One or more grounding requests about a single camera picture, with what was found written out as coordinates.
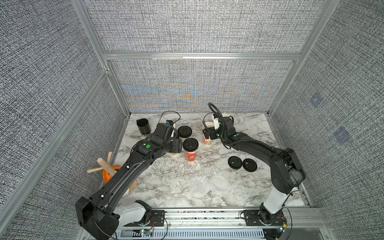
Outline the black cylindrical cup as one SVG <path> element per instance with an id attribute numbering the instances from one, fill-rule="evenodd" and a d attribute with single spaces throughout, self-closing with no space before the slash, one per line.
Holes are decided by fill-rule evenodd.
<path id="1" fill-rule="evenodd" d="M 151 133 L 151 127 L 150 127 L 148 119 L 145 119 L 145 118 L 139 119 L 136 121 L 136 123 L 137 123 L 137 127 L 138 127 L 138 129 L 142 135 L 147 135 L 147 134 Z"/>

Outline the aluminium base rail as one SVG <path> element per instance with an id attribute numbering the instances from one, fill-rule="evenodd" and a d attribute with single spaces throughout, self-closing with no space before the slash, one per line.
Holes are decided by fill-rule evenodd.
<path id="1" fill-rule="evenodd" d="M 318 208 L 285 207 L 270 226 L 252 214 L 258 208 L 154 208 L 164 212 L 156 225 L 116 229 L 109 240 L 335 240 L 336 236 Z M 77 240 L 96 240 L 79 230 Z"/>

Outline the orange mug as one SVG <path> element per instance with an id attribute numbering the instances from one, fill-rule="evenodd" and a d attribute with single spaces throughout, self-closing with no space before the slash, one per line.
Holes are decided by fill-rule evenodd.
<path id="1" fill-rule="evenodd" d="M 115 173 L 116 173 L 120 168 L 121 168 L 120 165 L 113 166 L 113 169 L 115 170 Z M 113 176 L 111 176 L 111 175 L 110 175 L 107 171 L 105 171 L 105 170 L 103 170 L 102 173 L 103 173 L 103 180 L 104 180 L 104 183 L 107 184 Z"/>

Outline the red milk tea paper cup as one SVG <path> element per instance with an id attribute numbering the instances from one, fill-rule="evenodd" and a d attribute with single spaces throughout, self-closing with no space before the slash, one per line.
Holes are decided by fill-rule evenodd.
<path id="1" fill-rule="evenodd" d="M 194 162 L 197 158 L 197 151 L 186 152 L 186 158 L 188 162 Z"/>

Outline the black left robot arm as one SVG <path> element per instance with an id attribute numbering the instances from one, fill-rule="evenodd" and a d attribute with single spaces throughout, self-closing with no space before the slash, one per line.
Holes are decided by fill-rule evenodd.
<path id="1" fill-rule="evenodd" d="M 135 144 L 125 164 L 112 179 L 89 198 L 75 204 L 79 225 L 97 240 L 109 240 L 118 228 L 120 215 L 114 210 L 124 193 L 152 163 L 166 153 L 180 153 L 181 139 L 143 139 Z"/>

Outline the wooden mug tree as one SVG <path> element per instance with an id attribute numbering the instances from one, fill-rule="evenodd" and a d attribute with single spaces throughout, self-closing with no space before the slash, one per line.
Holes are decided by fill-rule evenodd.
<path id="1" fill-rule="evenodd" d="M 100 165 L 98 168 L 94 168 L 94 169 L 89 169 L 87 170 L 87 173 L 90 174 L 90 173 L 94 173 L 94 172 L 99 172 L 99 171 L 107 171 L 111 176 L 114 176 L 116 173 L 115 173 L 115 170 L 113 169 L 113 166 L 111 165 L 111 159 L 112 159 L 112 156 L 113 156 L 113 153 L 112 152 L 109 152 L 108 153 L 108 157 L 107 157 L 107 160 L 104 160 L 103 158 L 99 158 L 97 160 L 97 163 Z"/>

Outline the black plastic cup lid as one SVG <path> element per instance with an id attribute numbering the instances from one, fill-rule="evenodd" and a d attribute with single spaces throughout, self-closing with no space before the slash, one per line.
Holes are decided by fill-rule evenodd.
<path id="1" fill-rule="evenodd" d="M 182 139 L 188 139 L 192 136 L 193 130 L 189 126 L 180 126 L 178 128 L 178 135 Z"/>
<path id="2" fill-rule="evenodd" d="M 183 142 L 183 149 L 186 152 L 192 153 L 199 148 L 199 142 L 195 138 L 188 138 Z"/>
<path id="3" fill-rule="evenodd" d="M 243 161 L 237 156 L 231 156 L 228 159 L 228 165 L 234 170 L 238 170 L 242 167 Z"/>
<path id="4" fill-rule="evenodd" d="M 247 172 L 255 172 L 258 168 L 258 165 L 257 163 L 252 160 L 252 159 L 245 159 L 243 161 L 243 168 L 247 171 Z"/>

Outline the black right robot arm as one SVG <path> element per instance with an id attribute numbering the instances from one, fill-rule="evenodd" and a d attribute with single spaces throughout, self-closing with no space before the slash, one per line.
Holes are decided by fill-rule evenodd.
<path id="1" fill-rule="evenodd" d="M 203 130 L 203 134 L 206 137 L 220 139 L 226 147 L 250 154 L 270 167 L 273 187 L 259 211 L 260 222 L 270 225 L 281 214 L 289 196 L 299 190 L 306 177 L 295 151 L 289 148 L 284 150 L 274 148 L 242 132 L 224 135 L 218 130 Z"/>

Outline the yellow paper cup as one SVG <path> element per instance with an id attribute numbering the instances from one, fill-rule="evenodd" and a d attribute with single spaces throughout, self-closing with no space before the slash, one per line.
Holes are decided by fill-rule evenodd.
<path id="1" fill-rule="evenodd" d="M 213 122 L 205 122 L 203 125 L 203 143 L 209 146 L 212 143 L 212 139 L 210 137 L 210 131 L 215 129 L 215 125 Z"/>

